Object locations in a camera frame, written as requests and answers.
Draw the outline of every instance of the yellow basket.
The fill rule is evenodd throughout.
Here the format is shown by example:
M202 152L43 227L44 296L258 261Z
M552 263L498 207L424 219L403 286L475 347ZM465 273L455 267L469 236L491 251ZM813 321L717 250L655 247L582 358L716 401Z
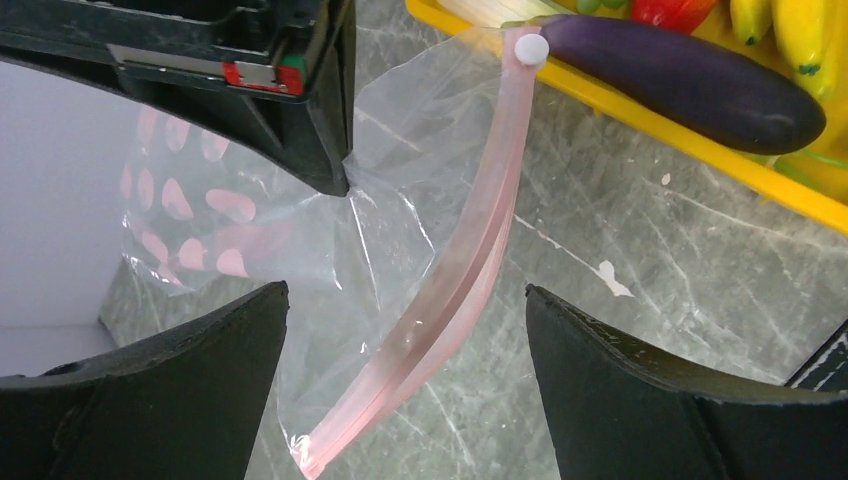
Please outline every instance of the yellow basket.
M576 0L556 1L572 11L576 10ZM848 1L833 1L838 2L832 37L836 45L830 48L839 49L836 55L841 61L840 72L845 72L848 61ZM470 27L467 22L442 9L436 0L406 0L406 8L413 17L448 35L456 35ZM601 7L597 15L614 17L622 13ZM725 1L716 7L694 35L745 54L784 75L790 73L788 65L777 51L773 35L768 35L756 47L746 47L736 40ZM802 153L781 157L782 165L814 182L816 190L813 190L651 112L617 90L560 62L549 62L539 72L539 79L712 165L764 197L848 235L848 170L822 163ZM843 77L834 95L823 106L827 113L827 129L808 150L848 164L848 76Z

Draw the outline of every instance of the eggplant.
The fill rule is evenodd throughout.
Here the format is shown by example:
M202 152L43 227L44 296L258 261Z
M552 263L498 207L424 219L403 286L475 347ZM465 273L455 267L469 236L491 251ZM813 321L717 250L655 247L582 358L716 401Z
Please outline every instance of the eggplant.
M535 19L551 55L725 147L800 150L821 135L821 105L788 78L696 37L615 18Z

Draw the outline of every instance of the white wall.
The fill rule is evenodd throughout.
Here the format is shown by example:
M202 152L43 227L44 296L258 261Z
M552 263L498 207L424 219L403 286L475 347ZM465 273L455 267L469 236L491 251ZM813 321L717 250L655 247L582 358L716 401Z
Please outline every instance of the white wall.
M120 261L117 188L139 108L0 63L0 375L15 358L49 368L114 347L97 314Z

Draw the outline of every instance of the marble table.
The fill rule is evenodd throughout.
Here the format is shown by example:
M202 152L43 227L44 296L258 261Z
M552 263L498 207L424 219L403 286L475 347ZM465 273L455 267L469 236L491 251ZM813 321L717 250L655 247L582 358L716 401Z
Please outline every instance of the marble table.
M358 88L444 39L402 0L358 2L358 24ZM771 383L848 315L848 239L541 85L514 221L471 339L322 478L559 478L527 346L527 283L675 354ZM102 318L123 345L256 287L222 279L168 298L122 267ZM300 478L273 393L247 478Z

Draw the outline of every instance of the transparent plastic bag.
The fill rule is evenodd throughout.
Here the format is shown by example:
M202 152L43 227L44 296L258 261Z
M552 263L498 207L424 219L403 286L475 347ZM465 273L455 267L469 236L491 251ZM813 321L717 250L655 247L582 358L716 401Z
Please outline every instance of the transparent plastic bag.
M426 382L482 312L535 83L515 43L536 32L472 29L366 86L346 198L176 119L142 118L122 182L126 256L172 293L224 274L289 283L278 414L307 478ZM155 145L147 132L163 123Z

